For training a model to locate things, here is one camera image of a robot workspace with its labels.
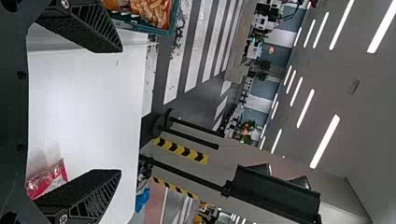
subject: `floor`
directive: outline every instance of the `floor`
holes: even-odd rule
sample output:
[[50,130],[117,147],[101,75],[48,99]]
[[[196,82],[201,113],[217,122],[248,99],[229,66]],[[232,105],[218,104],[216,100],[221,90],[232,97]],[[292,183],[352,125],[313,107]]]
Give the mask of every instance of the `floor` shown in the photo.
[[216,128],[235,95],[224,81],[244,0],[181,0],[175,36],[152,37],[148,47],[140,147],[167,108],[208,129]]

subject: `ceiling light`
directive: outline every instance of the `ceiling light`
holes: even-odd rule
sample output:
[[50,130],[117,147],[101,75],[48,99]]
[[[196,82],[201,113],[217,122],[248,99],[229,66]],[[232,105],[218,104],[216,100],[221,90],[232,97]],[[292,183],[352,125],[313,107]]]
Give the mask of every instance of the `ceiling light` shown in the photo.
[[283,82],[283,86],[286,86],[286,83],[288,83],[288,79],[289,79],[289,75],[290,75],[290,72],[291,72],[291,68],[292,68],[293,66],[290,66],[289,67],[289,71],[288,71],[288,73],[286,74],[286,77],[285,77],[285,81]]
[[289,86],[288,86],[288,88],[286,89],[286,94],[289,94],[289,91],[290,91],[291,85],[293,84],[294,77],[296,76],[296,73],[297,73],[297,71],[294,70],[293,75],[291,75],[291,79],[290,79],[290,82],[289,82]]
[[276,113],[276,111],[277,111],[277,107],[278,107],[278,106],[279,106],[279,101],[276,101],[275,109],[274,109],[274,111],[273,111],[273,115],[271,116],[271,119],[274,119],[275,113]]
[[327,129],[322,141],[320,142],[318,150],[315,153],[314,159],[312,159],[311,164],[309,165],[309,167],[311,167],[312,169],[317,168],[320,158],[322,157],[323,152],[326,149],[327,145],[329,145],[329,142],[332,139],[332,135],[334,134],[335,129],[337,128],[339,122],[340,122],[340,117],[338,117],[338,115],[334,115],[334,117],[332,118],[332,122],[329,125],[329,128]]
[[350,9],[352,9],[353,3],[355,0],[349,0],[349,3],[346,6],[346,11],[344,12],[343,18],[340,21],[340,24],[338,24],[338,28],[335,31],[334,37],[332,38],[332,43],[330,44],[329,50],[333,50],[335,47],[335,44],[337,43],[338,37],[341,34],[341,31],[344,28],[344,25],[347,21],[347,16],[349,15]]
[[303,30],[303,27],[300,27],[300,29],[298,30],[298,33],[297,33],[297,36],[296,36],[296,40],[294,40],[294,47],[297,46],[298,39],[300,38],[300,34],[301,34],[302,30]]
[[264,127],[262,128],[262,136],[260,136],[260,138],[264,136],[265,129],[267,129],[267,124],[265,124]]
[[300,87],[301,87],[301,84],[302,84],[302,83],[303,83],[303,78],[300,77],[300,80],[299,80],[298,83],[297,83],[296,90],[294,91],[293,97],[291,98],[290,107],[293,107],[294,101],[296,100],[296,97],[297,97],[297,95],[298,95],[298,91],[300,90]]
[[264,146],[264,142],[265,142],[265,136],[264,136],[264,138],[262,139],[262,144],[260,145],[260,150],[262,150],[262,146]]
[[277,143],[279,142],[279,138],[280,138],[281,134],[282,134],[282,129],[279,129],[279,132],[277,132],[277,136],[276,136],[273,148],[271,149],[271,154],[274,154],[276,146],[277,146]]
[[326,12],[326,15],[324,15],[323,22],[322,22],[322,24],[320,25],[320,28],[319,28],[319,31],[318,31],[318,34],[317,34],[317,38],[315,39],[315,42],[314,42],[314,46],[313,46],[314,49],[315,49],[315,48],[317,47],[317,45],[318,45],[318,42],[319,42],[319,40],[320,40],[321,33],[323,32],[323,29],[324,29],[324,26],[326,25],[327,19],[329,19],[329,14],[330,14],[329,12]]
[[387,30],[390,26],[390,23],[393,21],[393,18],[396,15],[396,0],[393,0],[388,8],[387,14],[385,14],[384,19],[378,27],[378,30],[375,33],[372,43],[370,47],[367,49],[368,53],[375,53],[381,44],[384,35],[387,33]]
[[306,45],[308,45],[309,37],[311,37],[312,30],[315,27],[315,22],[317,22],[317,21],[316,20],[312,20],[311,27],[309,27],[308,35],[305,38],[304,48],[306,48]]
[[297,121],[297,129],[301,127],[301,124],[303,123],[303,119],[305,117],[306,111],[308,110],[309,105],[311,105],[312,98],[314,97],[315,90],[312,89],[311,92],[309,92],[308,98],[306,99],[303,111],[301,112],[300,117],[298,118]]
[[273,103],[271,105],[271,109],[274,109],[274,105],[275,105],[276,100],[277,100],[277,93],[276,93],[274,101],[273,101]]

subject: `black and yellow hazard stripe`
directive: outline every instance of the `black and yellow hazard stripe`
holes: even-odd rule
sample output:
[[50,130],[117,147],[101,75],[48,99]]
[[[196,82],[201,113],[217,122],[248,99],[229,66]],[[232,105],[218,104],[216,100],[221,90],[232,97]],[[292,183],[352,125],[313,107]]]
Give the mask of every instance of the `black and yellow hazard stripe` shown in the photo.
[[207,164],[209,156],[199,151],[180,146],[176,143],[166,141],[163,138],[152,140],[154,146],[161,147],[167,151],[173,152],[179,156],[185,157],[190,161],[196,161],[200,164]]
[[157,183],[159,185],[162,185],[162,186],[165,186],[165,187],[167,187],[167,188],[169,188],[171,190],[175,190],[178,193],[181,193],[183,195],[186,195],[186,196],[194,199],[195,201],[197,201],[199,199],[198,195],[196,195],[194,193],[191,193],[191,192],[187,191],[186,189],[179,188],[178,186],[176,186],[174,184],[171,184],[171,183],[168,183],[168,182],[166,182],[166,181],[164,181],[164,180],[162,180],[160,178],[157,178],[157,177],[152,177],[152,179],[154,180],[155,183]]

